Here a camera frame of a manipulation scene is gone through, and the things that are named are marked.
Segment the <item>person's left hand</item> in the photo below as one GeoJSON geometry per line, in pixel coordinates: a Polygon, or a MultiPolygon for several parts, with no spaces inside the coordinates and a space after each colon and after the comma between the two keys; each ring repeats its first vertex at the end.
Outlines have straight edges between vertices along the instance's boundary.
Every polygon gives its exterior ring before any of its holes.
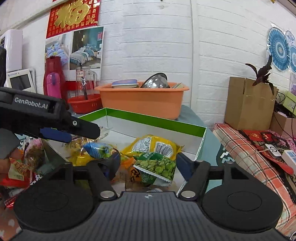
{"type": "Polygon", "coordinates": [[[18,148],[16,148],[10,155],[9,158],[0,159],[0,180],[3,180],[3,178],[6,177],[6,174],[8,174],[10,170],[10,158],[14,160],[20,160],[23,158],[23,151],[20,151],[18,148]]]}

